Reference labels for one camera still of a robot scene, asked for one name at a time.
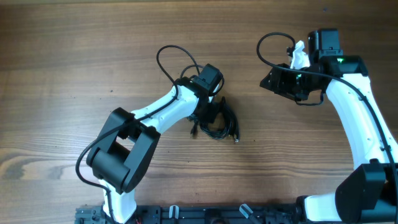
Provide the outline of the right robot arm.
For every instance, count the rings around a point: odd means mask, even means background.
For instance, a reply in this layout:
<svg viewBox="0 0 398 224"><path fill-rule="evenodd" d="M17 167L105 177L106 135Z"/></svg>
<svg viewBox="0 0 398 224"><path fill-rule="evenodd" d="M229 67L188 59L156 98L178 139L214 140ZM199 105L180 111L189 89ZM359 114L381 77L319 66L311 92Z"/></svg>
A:
<svg viewBox="0 0 398 224"><path fill-rule="evenodd" d="M348 138L353 172L334 192L301 196L293 222L397 222L397 142L373 97L368 70L345 55L336 29L318 29L293 41L289 63L272 64L260 86L305 106L309 94L335 107Z"/></svg>

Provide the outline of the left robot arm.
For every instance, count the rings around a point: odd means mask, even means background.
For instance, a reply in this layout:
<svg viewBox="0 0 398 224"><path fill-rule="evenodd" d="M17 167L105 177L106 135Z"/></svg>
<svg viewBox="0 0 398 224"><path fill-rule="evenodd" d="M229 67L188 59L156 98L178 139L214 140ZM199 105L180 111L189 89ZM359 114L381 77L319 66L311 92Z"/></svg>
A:
<svg viewBox="0 0 398 224"><path fill-rule="evenodd" d="M211 101L222 79L222 73L207 64L199 76L177 79L165 96L145 108L132 112L117 108L109 115L86 163L104 190L103 211L112 221L126 223L135 213L135 188L149 168L161 134L189 116L215 117Z"/></svg>

